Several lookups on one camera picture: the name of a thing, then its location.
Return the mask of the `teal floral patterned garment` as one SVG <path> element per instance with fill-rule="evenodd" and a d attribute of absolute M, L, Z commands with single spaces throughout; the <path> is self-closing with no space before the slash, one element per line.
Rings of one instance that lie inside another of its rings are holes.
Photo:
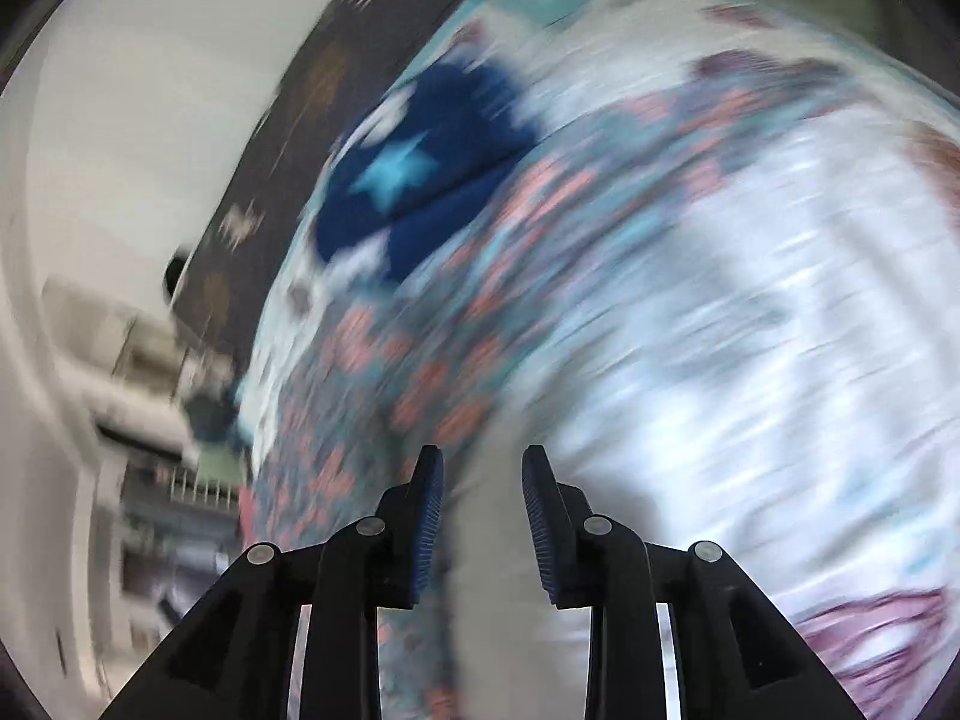
<path fill-rule="evenodd" d="M 724 544 L 768 590 L 814 484 L 811 215 L 771 182 L 844 85 L 697 78 L 550 133 L 395 291 L 352 286 L 285 377 L 252 532 L 331 536 L 433 444 L 433 577 L 379 618 L 391 718 L 576 718 L 589 617 L 540 590 L 526 447 L 644 538 Z"/>

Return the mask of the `white seashell print quilt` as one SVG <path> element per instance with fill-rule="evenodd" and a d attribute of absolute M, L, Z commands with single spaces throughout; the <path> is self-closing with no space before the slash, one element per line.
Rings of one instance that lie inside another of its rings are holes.
<path fill-rule="evenodd" d="M 423 445 L 389 718 L 576 718 L 521 457 L 719 543 L 871 718 L 958 653 L 958 114 L 752 0 L 478 0 L 335 145 L 263 306 L 249 535 L 370 514 Z"/>

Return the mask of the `dark deer print headboard cover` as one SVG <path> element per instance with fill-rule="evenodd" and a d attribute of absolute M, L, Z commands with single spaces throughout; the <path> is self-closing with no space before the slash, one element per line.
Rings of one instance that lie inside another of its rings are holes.
<path fill-rule="evenodd" d="M 462 0 L 331 0 L 278 83 L 172 301 L 179 335 L 245 366 L 301 210 L 340 133 Z"/>

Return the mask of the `navy fleece garment blue star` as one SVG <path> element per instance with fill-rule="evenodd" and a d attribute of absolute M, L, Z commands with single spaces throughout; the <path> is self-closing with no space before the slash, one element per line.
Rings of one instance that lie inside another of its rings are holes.
<path fill-rule="evenodd" d="M 494 62 L 436 62 L 387 93 L 334 158 L 314 223 L 320 260 L 384 234 L 384 278 L 405 280 L 534 148 L 517 103 L 519 85 Z"/>

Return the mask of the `dark blue clothes pile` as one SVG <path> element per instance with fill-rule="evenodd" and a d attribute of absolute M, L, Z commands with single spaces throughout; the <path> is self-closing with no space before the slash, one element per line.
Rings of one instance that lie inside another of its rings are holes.
<path fill-rule="evenodd" d="M 182 402 L 190 434 L 200 444 L 220 444 L 235 426 L 236 405 L 228 394 L 195 392 Z"/>

